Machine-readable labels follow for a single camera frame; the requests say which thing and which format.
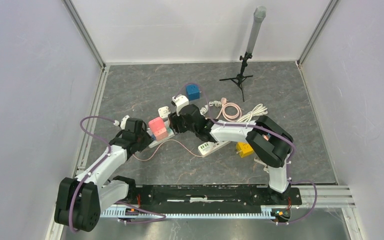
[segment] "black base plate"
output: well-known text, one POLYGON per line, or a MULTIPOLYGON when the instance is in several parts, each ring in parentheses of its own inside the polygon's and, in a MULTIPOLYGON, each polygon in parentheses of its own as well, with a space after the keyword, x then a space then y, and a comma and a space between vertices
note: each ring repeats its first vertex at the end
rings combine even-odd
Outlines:
MULTIPOLYGON (((165 214, 261 213, 261 205, 288 205, 288 200, 274 200, 267 186, 257 184, 138 185, 135 194, 140 195, 142 209, 165 214), (219 201, 191 202, 191 198, 219 201)), ((287 196, 292 205, 302 204, 298 188, 292 187, 287 196)))

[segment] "blue cube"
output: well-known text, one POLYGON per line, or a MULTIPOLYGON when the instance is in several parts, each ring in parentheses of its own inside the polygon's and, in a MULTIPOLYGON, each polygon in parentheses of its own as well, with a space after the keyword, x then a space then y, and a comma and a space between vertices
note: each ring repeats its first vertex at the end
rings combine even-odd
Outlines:
POLYGON ((187 85, 186 96, 189 101, 200 99, 200 88, 195 84, 187 85))

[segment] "yellow box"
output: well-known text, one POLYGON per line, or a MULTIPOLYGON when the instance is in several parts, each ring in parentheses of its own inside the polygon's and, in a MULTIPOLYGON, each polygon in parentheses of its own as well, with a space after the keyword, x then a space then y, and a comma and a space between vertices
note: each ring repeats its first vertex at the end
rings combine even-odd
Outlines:
POLYGON ((238 142, 236 143, 236 150, 241 158, 245 158, 254 153, 253 148, 248 143, 238 142))

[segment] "black tripod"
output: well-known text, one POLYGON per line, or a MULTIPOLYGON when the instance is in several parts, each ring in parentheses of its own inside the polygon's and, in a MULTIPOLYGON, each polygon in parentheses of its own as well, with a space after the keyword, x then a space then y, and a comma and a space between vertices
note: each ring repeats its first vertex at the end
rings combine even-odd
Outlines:
POLYGON ((240 88, 240 91, 242 92, 242 100, 245 102, 245 97, 244 97, 244 87, 242 86, 242 83, 245 81, 247 78, 251 78, 254 75, 249 75, 249 76, 244 76, 244 71, 245 68, 248 66, 248 59, 253 58, 253 55, 251 53, 245 52, 245 57, 240 56, 239 60, 242 60, 242 66, 240 67, 240 73, 236 75, 236 77, 231 77, 231 78, 224 78, 220 79, 219 81, 227 81, 231 80, 236 86, 240 88))

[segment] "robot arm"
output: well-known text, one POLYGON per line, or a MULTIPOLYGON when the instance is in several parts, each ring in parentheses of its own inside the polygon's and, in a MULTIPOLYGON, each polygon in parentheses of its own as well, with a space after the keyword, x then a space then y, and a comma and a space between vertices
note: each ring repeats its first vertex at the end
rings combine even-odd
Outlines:
MULTIPOLYGON (((266 132, 246 127, 246 125, 257 125, 276 132, 288 138, 292 137, 279 125, 267 116, 261 116, 256 121, 236 123, 236 126, 224 126, 224 121, 213 121, 205 119, 199 108, 194 104, 183 104, 177 107, 177 112, 168 116, 170 127, 177 133, 191 131, 204 142, 243 142, 249 143, 257 156, 269 167, 269 189, 275 196, 284 199, 290 189, 287 180, 286 160, 291 153, 290 146, 284 141, 270 137, 265 140, 266 132)), ((130 178, 117 176, 109 185, 104 186, 107 179, 122 164, 124 164, 134 153, 141 152, 153 141, 147 133, 147 126, 137 118, 126 118, 125 125, 113 138, 108 149, 83 173, 75 178, 66 177, 59 185, 54 220, 59 224, 69 225, 70 203, 73 199, 75 189, 80 180, 89 175, 80 186, 79 195, 76 196, 72 211, 73 227, 90 232, 96 224, 102 211, 106 210, 118 200, 129 201, 135 198, 135 181, 130 178)))
POLYGON ((246 127, 247 125, 261 126, 293 142, 292 136, 268 116, 260 116, 256 121, 235 122, 233 124, 231 122, 218 120, 217 122, 220 124, 214 124, 213 121, 205 119, 205 117, 201 115, 196 105, 190 104, 183 106, 179 112, 170 114, 168 119, 170 120, 171 127, 176 132, 183 133, 191 131, 204 142, 215 143, 230 141, 249 143, 257 156, 266 163, 269 168, 269 188, 280 194, 285 193, 289 189, 290 184, 287 179, 286 169, 286 162, 291 154, 289 144, 277 137, 270 137, 266 140, 264 135, 267 136, 267 132, 246 127))
POLYGON ((80 180, 86 175, 89 177, 80 187, 76 197, 73 215, 73 226, 90 232, 96 224, 102 211, 121 199, 133 198, 135 181, 130 178, 117 176, 110 184, 104 183, 111 174, 124 164, 132 154, 141 152, 153 141, 147 133, 147 126, 141 119, 128 118, 125 126, 110 142, 111 152, 108 149, 83 173, 75 178, 64 178, 59 184, 54 214, 55 222, 69 225, 70 203, 80 180))

